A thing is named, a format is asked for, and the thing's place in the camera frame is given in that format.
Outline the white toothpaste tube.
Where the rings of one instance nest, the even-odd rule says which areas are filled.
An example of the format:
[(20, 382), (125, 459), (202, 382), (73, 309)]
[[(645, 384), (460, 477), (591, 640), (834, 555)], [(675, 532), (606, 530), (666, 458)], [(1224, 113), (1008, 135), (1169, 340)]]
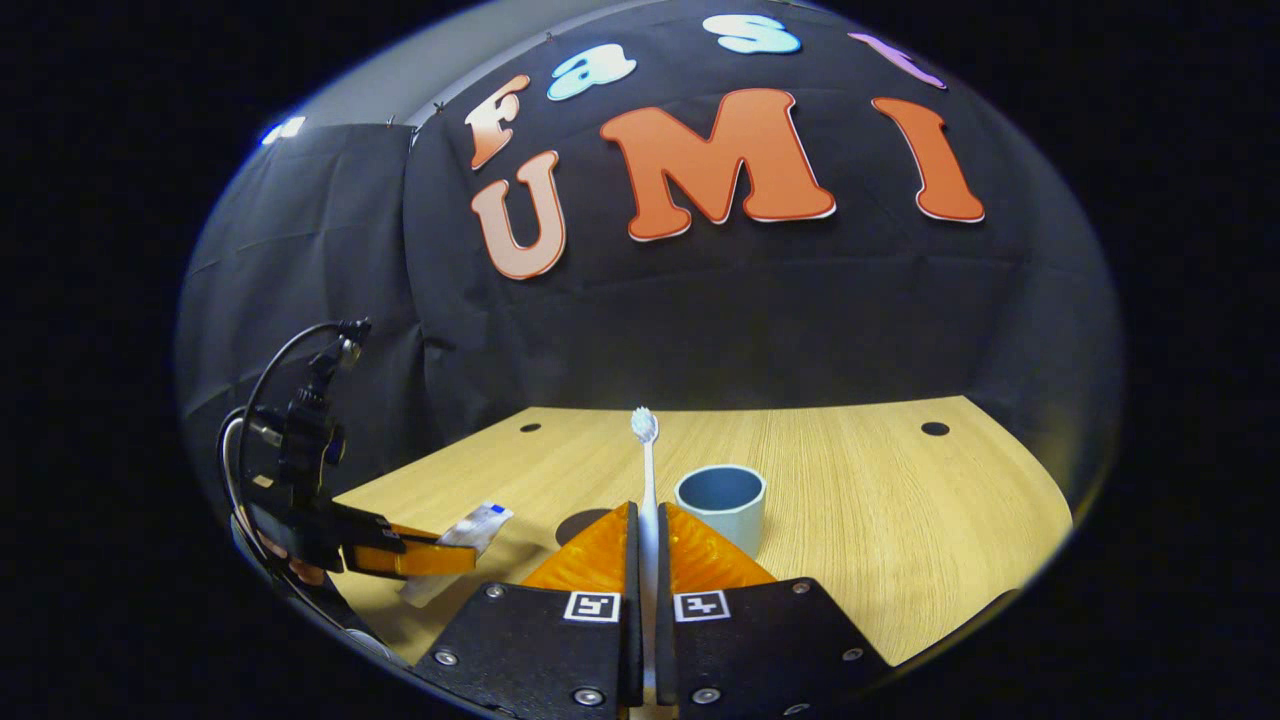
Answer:
[(456, 583), (462, 575), (471, 573), (479, 559), (490, 547), (503, 525), (515, 514), (498, 503), (483, 503), (456, 521), (442, 536), (436, 537), (435, 546), (470, 547), (475, 551), (475, 560), (468, 569), (434, 573), (426, 577), (413, 577), (399, 589), (399, 598), (416, 607), (422, 609), (435, 597)]

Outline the black backdrop cloth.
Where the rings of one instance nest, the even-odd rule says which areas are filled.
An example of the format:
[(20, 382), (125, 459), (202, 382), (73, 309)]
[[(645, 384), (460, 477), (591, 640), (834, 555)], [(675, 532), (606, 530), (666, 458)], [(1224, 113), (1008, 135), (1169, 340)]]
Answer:
[(175, 404), (227, 509), (221, 421), (276, 352), (372, 324), (332, 393), (337, 493), (527, 407), (963, 396), (1079, 509), (1123, 324), (1064, 178), (973, 88), (842, 17), (654, 0), (558, 28), (502, 0), (381, 54), (253, 150), (195, 245)]

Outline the white toothbrush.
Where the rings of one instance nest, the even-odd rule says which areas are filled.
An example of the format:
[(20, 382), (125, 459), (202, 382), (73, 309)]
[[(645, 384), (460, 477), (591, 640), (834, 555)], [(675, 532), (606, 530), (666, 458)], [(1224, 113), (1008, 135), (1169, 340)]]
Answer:
[(632, 433), (643, 447), (644, 486), (639, 523), (640, 612), (643, 629), (643, 688), (644, 700), (657, 705), (657, 607), (659, 557), (659, 503), (657, 501), (655, 443), (660, 429), (649, 407), (636, 407), (630, 419)]

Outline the dark round coaster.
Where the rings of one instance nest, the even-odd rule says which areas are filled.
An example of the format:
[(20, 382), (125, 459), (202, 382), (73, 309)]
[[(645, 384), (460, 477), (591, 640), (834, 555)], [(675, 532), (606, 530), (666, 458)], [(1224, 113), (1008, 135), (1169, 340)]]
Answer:
[(586, 530), (595, 521), (600, 520), (611, 512), (609, 509), (588, 509), (580, 512), (575, 512), (566, 518), (556, 528), (556, 542), (558, 546), (563, 547), (575, 539), (580, 533)]

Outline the blue cup with wooden handle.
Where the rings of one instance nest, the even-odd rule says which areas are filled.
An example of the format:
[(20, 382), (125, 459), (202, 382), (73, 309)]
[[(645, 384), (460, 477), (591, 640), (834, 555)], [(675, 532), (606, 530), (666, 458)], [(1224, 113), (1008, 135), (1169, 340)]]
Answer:
[(762, 547), (768, 483), (751, 469), (719, 464), (695, 469), (675, 487), (676, 503), (755, 559)]

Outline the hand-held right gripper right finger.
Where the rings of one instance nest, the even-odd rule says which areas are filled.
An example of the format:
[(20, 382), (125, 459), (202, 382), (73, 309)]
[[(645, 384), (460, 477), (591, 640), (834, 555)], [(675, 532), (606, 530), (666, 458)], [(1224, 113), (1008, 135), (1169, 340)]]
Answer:
[(835, 717), (892, 666), (812, 577), (677, 591), (682, 510), (660, 506), (655, 701), (678, 717)]

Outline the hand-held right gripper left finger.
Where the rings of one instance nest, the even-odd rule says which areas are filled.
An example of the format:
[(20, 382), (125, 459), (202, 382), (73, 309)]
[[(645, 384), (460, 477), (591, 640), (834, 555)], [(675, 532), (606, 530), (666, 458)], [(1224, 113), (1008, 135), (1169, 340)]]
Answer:
[(644, 703), (637, 507), (622, 503), (614, 591), (488, 582), (413, 673), (502, 717), (627, 717)]

